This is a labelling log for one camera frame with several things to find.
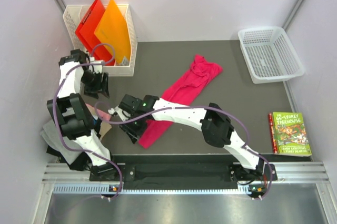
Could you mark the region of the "pink red t shirt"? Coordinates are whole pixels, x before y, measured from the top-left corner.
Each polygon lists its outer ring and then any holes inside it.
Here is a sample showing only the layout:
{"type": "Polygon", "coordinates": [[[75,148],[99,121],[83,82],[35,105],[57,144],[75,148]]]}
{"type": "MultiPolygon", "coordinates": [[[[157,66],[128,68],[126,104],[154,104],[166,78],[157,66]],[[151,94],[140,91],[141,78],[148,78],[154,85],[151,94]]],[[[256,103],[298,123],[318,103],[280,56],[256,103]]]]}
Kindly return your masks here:
{"type": "MultiPolygon", "coordinates": [[[[195,55],[190,69],[187,70],[161,98],[182,105],[189,106],[202,90],[221,72],[223,68],[208,62],[203,56],[195,55]]],[[[170,121],[148,121],[148,128],[138,143],[148,149],[155,143],[172,125],[170,121]]]]}

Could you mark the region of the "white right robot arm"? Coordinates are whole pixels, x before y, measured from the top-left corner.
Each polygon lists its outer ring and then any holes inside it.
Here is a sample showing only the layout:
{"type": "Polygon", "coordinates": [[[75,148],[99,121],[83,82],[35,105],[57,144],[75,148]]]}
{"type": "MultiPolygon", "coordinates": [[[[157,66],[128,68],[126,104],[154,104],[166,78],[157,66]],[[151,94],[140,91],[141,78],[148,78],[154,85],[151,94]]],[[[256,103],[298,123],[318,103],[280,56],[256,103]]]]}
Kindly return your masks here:
{"type": "Polygon", "coordinates": [[[172,103],[157,96],[143,99],[125,95],[115,107],[124,122],[120,129],[136,143],[150,128],[148,121],[166,121],[186,125],[200,131],[210,146],[224,148],[239,161],[239,168],[253,180],[265,173],[265,162],[235,131],[230,118],[215,103],[206,107],[190,107],[172,103]]]}

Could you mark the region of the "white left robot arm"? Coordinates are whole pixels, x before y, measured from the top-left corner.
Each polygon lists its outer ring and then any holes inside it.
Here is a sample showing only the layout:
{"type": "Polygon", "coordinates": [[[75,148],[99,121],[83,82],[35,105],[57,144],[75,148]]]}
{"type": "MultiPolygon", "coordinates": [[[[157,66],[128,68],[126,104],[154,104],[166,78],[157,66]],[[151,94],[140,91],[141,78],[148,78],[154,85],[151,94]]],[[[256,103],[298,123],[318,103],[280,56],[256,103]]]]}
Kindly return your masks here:
{"type": "Polygon", "coordinates": [[[63,138],[75,143],[72,151],[84,152],[91,160],[91,181],[119,179],[119,167],[112,163],[110,151],[100,141],[102,120],[93,116],[81,97],[109,97],[108,73],[102,71],[102,61],[95,61],[80,49],[72,50],[58,63],[61,78],[58,91],[47,108],[56,129],[63,138]]]}

